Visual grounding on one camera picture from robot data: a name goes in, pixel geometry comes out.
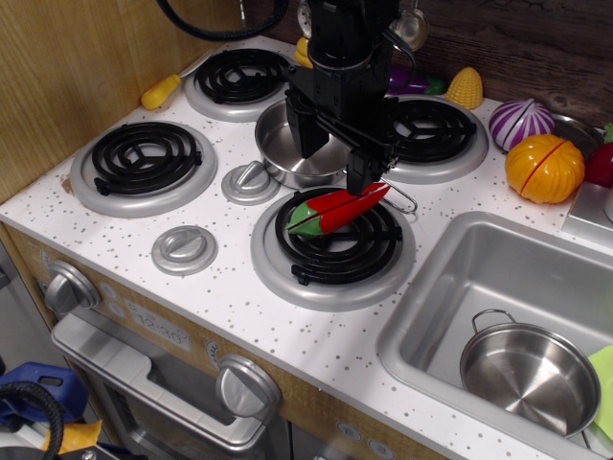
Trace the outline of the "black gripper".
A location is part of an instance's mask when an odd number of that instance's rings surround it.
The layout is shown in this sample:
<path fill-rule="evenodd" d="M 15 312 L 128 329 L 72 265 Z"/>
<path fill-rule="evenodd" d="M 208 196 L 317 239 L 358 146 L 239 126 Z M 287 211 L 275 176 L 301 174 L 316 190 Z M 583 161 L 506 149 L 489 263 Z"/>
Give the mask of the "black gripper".
<path fill-rule="evenodd" d="M 360 196 L 389 170 L 394 144 L 383 102 L 392 63 L 392 47 L 376 45 L 369 58 L 353 68 L 285 71 L 286 115 L 293 142 L 309 158 L 331 136 L 350 147 L 347 190 Z"/>

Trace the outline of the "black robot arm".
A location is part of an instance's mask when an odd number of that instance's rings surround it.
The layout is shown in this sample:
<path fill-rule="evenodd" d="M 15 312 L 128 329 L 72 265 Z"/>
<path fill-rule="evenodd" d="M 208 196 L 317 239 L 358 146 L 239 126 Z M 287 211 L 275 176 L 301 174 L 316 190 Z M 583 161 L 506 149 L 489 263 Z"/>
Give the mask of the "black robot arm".
<path fill-rule="evenodd" d="M 393 46 L 386 38 L 396 1 L 311 1 L 310 68 L 286 74 L 286 116 L 304 158 L 330 138 L 349 147 L 347 189 L 354 196 L 396 161 L 386 96 Z"/>

